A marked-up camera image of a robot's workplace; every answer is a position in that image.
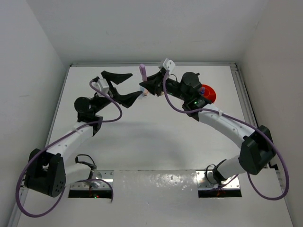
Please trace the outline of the purple correction tape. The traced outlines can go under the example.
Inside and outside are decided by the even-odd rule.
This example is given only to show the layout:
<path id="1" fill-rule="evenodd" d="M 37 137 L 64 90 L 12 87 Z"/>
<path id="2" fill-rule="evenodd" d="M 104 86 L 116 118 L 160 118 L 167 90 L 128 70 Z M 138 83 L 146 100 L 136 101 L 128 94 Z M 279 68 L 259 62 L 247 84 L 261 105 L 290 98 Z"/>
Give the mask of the purple correction tape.
<path id="1" fill-rule="evenodd" d="M 142 76 L 142 81 L 147 81 L 147 73 L 146 73 L 146 67 L 144 64 L 139 65 L 140 74 Z"/>

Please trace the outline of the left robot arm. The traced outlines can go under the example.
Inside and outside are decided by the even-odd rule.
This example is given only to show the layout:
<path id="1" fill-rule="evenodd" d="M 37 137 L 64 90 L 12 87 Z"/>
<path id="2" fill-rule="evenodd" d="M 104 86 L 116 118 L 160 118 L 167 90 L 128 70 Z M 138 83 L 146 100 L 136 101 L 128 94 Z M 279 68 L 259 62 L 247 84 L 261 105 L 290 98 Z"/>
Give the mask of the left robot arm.
<path id="1" fill-rule="evenodd" d="M 92 98 L 79 97 L 75 100 L 77 122 L 72 130 L 48 147 L 31 152 L 25 174 L 25 187 L 57 197 L 67 185 L 92 178 L 95 164 L 76 160 L 74 165 L 67 166 L 66 161 L 81 144 L 98 133 L 104 122 L 103 117 L 97 114 L 100 110 L 110 103 L 118 108 L 129 108 L 142 94 L 142 91 L 136 91 L 121 95 L 114 87 L 131 76 L 131 73 L 103 71 L 100 77 L 90 81 L 89 85 L 95 90 L 95 94 Z"/>

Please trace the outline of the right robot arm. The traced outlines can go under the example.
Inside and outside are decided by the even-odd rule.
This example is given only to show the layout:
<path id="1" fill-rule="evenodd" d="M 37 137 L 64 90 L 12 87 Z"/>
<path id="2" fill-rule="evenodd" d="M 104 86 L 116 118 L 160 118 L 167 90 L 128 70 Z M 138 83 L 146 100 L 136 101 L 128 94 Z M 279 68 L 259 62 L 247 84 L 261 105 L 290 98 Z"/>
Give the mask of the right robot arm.
<path id="1" fill-rule="evenodd" d="M 198 74 L 186 72 L 180 82 L 169 79 L 166 70 L 149 76 L 140 83 L 152 95 L 172 95 L 184 103 L 182 113 L 204 123 L 234 142 L 240 149 L 239 155 L 224 159 L 215 165 L 205 176 L 212 185 L 221 185 L 229 177 L 242 173 L 257 175 L 276 155 L 273 149 L 270 130 L 265 126 L 253 128 L 245 122 L 238 122 L 222 111 L 202 94 L 203 85 Z"/>

